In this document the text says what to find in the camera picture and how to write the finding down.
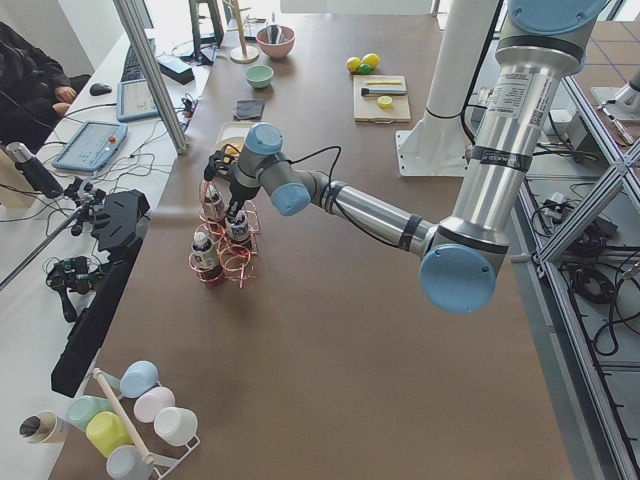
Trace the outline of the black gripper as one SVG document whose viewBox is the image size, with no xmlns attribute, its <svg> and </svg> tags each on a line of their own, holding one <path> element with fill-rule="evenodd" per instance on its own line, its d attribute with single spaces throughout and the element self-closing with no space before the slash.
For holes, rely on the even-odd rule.
<svg viewBox="0 0 640 480">
<path fill-rule="evenodd" d="M 229 185 L 229 190 L 231 192 L 231 200 L 227 209 L 227 218 L 236 219 L 241 214 L 245 202 L 256 197 L 258 187 L 248 187 L 233 181 Z"/>
</svg>

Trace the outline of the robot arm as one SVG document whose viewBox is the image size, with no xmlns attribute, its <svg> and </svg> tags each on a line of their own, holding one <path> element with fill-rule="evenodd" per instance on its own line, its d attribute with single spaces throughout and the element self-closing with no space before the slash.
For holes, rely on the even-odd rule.
<svg viewBox="0 0 640 480">
<path fill-rule="evenodd" d="M 231 165 L 234 219 L 265 191 L 284 216 L 309 204 L 422 259 L 419 278 L 439 308 L 468 313 L 492 297 L 508 250 L 505 225 L 530 167 L 560 81 L 578 72 L 603 9 L 600 1 L 512 1 L 496 51 L 500 74 L 477 131 L 451 215 L 437 224 L 354 189 L 331 175 L 295 170 L 281 132 L 253 125 Z"/>
</svg>

